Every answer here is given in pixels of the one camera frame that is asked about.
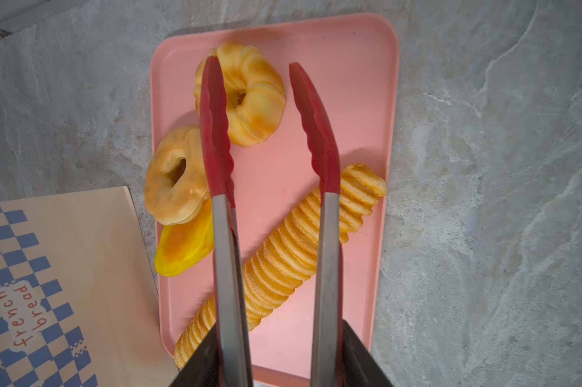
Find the yellow pastry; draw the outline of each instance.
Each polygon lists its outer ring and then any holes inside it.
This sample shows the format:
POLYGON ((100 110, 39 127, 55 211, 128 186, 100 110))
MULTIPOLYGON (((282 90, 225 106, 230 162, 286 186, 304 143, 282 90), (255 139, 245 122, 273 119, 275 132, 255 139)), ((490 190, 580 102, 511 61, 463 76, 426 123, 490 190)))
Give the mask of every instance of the yellow pastry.
POLYGON ((163 225, 194 219, 209 197, 198 126, 182 126, 155 150, 145 178, 145 206, 163 225))
MULTIPOLYGON (((254 46, 224 43, 212 52, 220 60, 226 90, 228 136, 248 147, 262 143, 278 129, 285 108, 282 78, 254 46)), ((196 70, 196 111, 200 112, 205 61, 196 70)))
POLYGON ((192 221, 164 226, 155 253, 155 270, 165 277, 179 275, 212 250, 212 200, 207 199, 192 221))
MULTIPOLYGON (((349 165, 340 181, 340 241, 362 226, 362 215, 387 192, 386 182, 363 164, 349 165)), ((317 271, 321 195, 313 190, 242 267, 248 329, 252 330, 317 271)), ((175 346, 174 359, 183 368, 215 323, 215 300, 199 309, 175 346)))

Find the gray marble surface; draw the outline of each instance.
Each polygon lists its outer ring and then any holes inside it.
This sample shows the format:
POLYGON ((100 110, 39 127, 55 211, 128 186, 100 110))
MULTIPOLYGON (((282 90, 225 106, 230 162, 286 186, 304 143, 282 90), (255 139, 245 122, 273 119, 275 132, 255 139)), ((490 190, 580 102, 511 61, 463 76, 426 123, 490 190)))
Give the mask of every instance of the gray marble surface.
POLYGON ((376 12, 401 44, 372 352, 397 386, 582 387, 582 0, 91 0, 0 40, 0 200, 143 205, 166 37, 376 12))

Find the pink tray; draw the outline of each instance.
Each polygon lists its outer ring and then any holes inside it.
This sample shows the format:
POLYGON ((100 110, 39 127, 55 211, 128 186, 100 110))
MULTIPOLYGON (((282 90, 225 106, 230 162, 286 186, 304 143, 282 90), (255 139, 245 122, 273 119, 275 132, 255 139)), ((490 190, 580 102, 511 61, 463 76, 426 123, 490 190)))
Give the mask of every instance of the pink tray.
MULTIPOLYGON (((287 106, 278 130, 263 144, 233 145, 233 180, 241 256, 249 259, 279 222, 318 183, 295 108, 288 64, 298 61, 319 91, 332 123, 341 166, 369 165, 388 179, 399 43, 389 22, 359 14, 256 28, 175 36, 151 62, 155 149, 182 124, 197 124, 194 72, 211 48, 225 41, 258 47, 285 82, 287 106)), ((350 233, 344 249, 343 316, 370 348, 379 279, 385 199, 350 233)), ((161 227, 157 226, 158 237, 161 227)), ((211 256, 183 274, 160 276, 160 330, 169 353, 197 309, 212 294, 211 256)), ((310 375, 314 278, 250 333, 257 381, 307 385, 310 375)))

